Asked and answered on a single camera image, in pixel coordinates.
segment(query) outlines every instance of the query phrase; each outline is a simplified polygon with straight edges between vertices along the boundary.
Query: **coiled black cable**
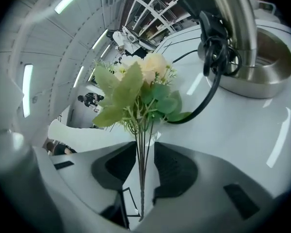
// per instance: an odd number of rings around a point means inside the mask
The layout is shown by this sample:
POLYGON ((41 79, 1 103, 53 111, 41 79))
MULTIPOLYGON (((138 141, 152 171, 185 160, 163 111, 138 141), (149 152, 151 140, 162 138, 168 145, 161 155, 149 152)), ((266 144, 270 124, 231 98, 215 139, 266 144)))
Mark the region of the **coiled black cable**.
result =
MULTIPOLYGON (((189 116, 179 121, 169 122, 170 124, 186 123, 194 119, 196 116, 198 116, 212 100, 214 94, 216 93, 219 87, 221 76, 222 75, 233 76, 239 71, 239 69, 242 66, 242 59, 239 53, 228 45, 227 39, 222 39, 217 36, 209 37, 204 43, 204 49, 206 49, 204 76, 206 77, 209 76, 210 70, 212 70, 212 72, 215 74, 215 78, 210 88, 210 91, 205 97, 205 99, 202 101, 202 103, 189 116), (233 72, 228 73, 227 72, 228 64, 231 59, 234 59, 234 57, 237 57, 238 59, 237 67, 233 72)), ((183 56, 174 60, 173 63, 181 60, 183 57, 196 51, 197 50, 193 50, 191 52, 184 54, 183 56)))

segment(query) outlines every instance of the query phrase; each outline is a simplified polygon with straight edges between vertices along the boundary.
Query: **white ceiling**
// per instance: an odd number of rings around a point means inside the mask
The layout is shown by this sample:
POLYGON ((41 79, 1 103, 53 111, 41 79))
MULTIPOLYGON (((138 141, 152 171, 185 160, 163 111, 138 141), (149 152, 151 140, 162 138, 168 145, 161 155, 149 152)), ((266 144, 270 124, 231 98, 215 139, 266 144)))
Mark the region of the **white ceiling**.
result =
POLYGON ((0 66, 22 89, 25 64, 33 64, 30 97, 31 114, 24 118, 22 106, 13 122, 15 131, 32 139, 75 99, 74 81, 84 66, 79 83, 90 76, 93 60, 107 45, 105 31, 119 27, 124 0, 74 0, 57 14, 61 0, 17 0, 0 27, 0 66))

